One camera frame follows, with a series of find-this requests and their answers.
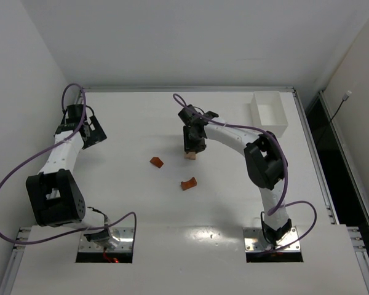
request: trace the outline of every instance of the wall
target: wall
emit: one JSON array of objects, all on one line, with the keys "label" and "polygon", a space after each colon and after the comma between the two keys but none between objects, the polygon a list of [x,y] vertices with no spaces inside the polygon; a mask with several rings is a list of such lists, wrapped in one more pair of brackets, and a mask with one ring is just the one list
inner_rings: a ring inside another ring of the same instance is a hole
[{"label": "wall", "polygon": [[369,0],[22,3],[69,80],[294,85],[305,105],[369,17]]},{"label": "wall", "polygon": [[332,112],[346,90],[351,90],[352,96],[343,104],[334,121],[341,130],[369,197],[369,21],[325,91],[326,103]]},{"label": "wall", "polygon": [[[53,143],[66,79],[19,0],[0,0],[0,180]],[[34,224],[25,189],[44,159],[16,173],[0,193],[0,229],[15,238]],[[12,245],[0,239],[0,282]]]}]

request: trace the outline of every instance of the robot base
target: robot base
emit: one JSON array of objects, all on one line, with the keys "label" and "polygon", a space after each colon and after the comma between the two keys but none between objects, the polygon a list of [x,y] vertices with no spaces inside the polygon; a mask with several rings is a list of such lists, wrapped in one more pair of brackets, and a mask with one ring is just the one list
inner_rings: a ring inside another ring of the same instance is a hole
[{"label": "robot base", "polygon": [[[133,227],[114,227],[118,233],[117,246],[106,250],[106,255],[109,258],[116,258],[119,263],[132,263],[133,261]],[[109,263],[103,255],[103,247],[93,242],[88,242],[81,235],[78,246],[78,254],[76,256],[77,263]]]},{"label": "robot base", "polygon": [[[292,227],[291,231],[277,242],[277,247],[287,245],[297,238],[298,231]],[[262,252],[270,250],[271,246],[264,239],[261,228],[244,228],[244,240],[247,262],[303,262],[299,241],[276,253],[263,254]]]}]

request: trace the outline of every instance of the purple cable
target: purple cable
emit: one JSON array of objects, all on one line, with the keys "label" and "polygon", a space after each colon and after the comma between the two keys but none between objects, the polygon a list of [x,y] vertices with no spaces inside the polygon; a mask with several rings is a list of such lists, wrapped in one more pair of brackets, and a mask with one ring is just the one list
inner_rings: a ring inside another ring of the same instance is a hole
[{"label": "purple cable", "polygon": [[[66,88],[63,91],[63,95],[61,96],[61,107],[62,110],[64,110],[64,98],[66,95],[67,90],[71,87],[71,86],[76,86],[80,89],[81,91],[81,95],[84,97],[84,101],[83,101],[83,109],[82,109],[82,117],[81,117],[81,121],[78,123],[77,127],[75,128],[74,132],[72,132],[72,134],[70,134],[68,137],[66,137],[65,139],[63,139],[62,141],[59,141],[58,143],[55,143],[54,145],[47,147],[46,149],[42,150],[41,152],[38,152],[35,155],[32,155],[29,159],[23,161],[21,164],[19,164],[18,166],[16,166],[13,170],[10,171],[10,173],[8,173],[3,180],[0,182],[0,189],[2,188],[2,186],[4,185],[4,183],[6,183],[6,181],[19,169],[21,169],[21,167],[25,166],[27,163],[31,162],[32,160],[34,160],[35,158],[39,157],[40,155],[45,154],[46,152],[51,151],[52,149],[54,149],[55,147],[63,144],[65,141],[69,140],[71,137],[73,137],[78,131],[79,129],[81,129],[83,123],[84,123],[84,117],[86,115],[86,95],[85,95],[85,91],[82,88],[82,86],[80,86],[77,83],[71,83],[68,84],[66,86]],[[115,221],[114,223],[108,224],[107,226],[100,226],[100,227],[89,227],[89,228],[83,228],[83,229],[75,229],[75,230],[71,230],[69,232],[65,232],[63,234],[60,235],[54,235],[53,237],[50,238],[45,238],[42,240],[38,240],[38,241],[27,241],[27,242],[23,242],[23,241],[18,241],[18,240],[12,240],[9,237],[6,237],[3,233],[0,232],[0,237],[10,243],[16,243],[18,245],[35,245],[35,244],[40,244],[40,243],[44,243],[44,242],[48,242],[51,241],[53,239],[56,238],[60,238],[60,237],[64,237],[65,235],[70,235],[73,234],[75,232],[82,232],[83,230],[100,230],[100,229],[107,229],[111,226],[114,226],[116,224],[118,224],[119,222],[121,222],[123,219],[125,219],[126,217],[133,215],[134,216],[134,236],[133,236],[133,243],[132,243],[132,249],[134,249],[134,243],[135,243],[135,233],[137,231],[137,215],[135,214],[135,212],[130,212],[127,213],[126,215],[124,215],[122,218],[118,219],[117,221]]]},{"label": "purple cable", "polygon": [[302,240],[313,229],[313,227],[315,226],[315,223],[317,222],[317,211],[315,210],[315,207],[313,206],[313,204],[311,202],[301,200],[301,201],[295,201],[295,202],[288,203],[288,204],[286,204],[286,207],[289,207],[289,206],[292,206],[292,205],[296,205],[296,204],[308,204],[313,209],[314,219],[313,219],[312,225],[309,227],[309,229],[307,231],[305,231],[305,233],[302,236],[298,237],[295,241],[293,241],[291,243],[288,243],[287,245],[280,246],[280,247],[278,247],[276,249],[271,249],[271,250],[263,251],[263,252],[259,253],[260,255],[263,255],[263,254],[271,254],[271,253],[275,253],[275,252],[278,252],[280,250],[286,249],[287,247],[291,246],[292,244],[294,244],[294,243]]},{"label": "purple cable", "polygon": [[283,150],[280,146],[280,144],[277,142],[277,140],[270,135],[267,131],[262,130],[260,128],[257,127],[251,127],[251,126],[243,126],[243,125],[234,125],[234,124],[224,124],[221,122],[217,122],[214,120],[211,120],[201,114],[199,114],[198,112],[194,112],[191,108],[189,108],[187,106],[187,103],[185,102],[185,100],[182,98],[182,96],[180,96],[177,93],[174,93],[173,95],[173,99],[183,108],[187,109],[189,112],[191,112],[192,114],[196,115],[197,117],[203,118],[204,120],[206,120],[207,122],[211,122],[213,124],[219,125],[219,126],[224,126],[224,127],[230,127],[230,128],[242,128],[242,129],[250,129],[250,130],[254,130],[257,132],[261,132],[263,134],[265,134],[267,137],[269,137],[270,139],[272,139],[272,142],[276,145],[277,149],[279,150],[279,154],[282,157],[282,161],[283,161],[283,171],[284,171],[284,187],[283,187],[283,192],[282,192],[282,196],[280,197],[280,200],[277,202],[276,206],[274,208],[271,208],[267,214],[270,216],[272,214],[274,214],[279,208],[280,206],[283,204],[285,195],[287,194],[287,188],[288,188],[288,170],[287,170],[287,160],[285,158],[285,155],[283,153]]}]

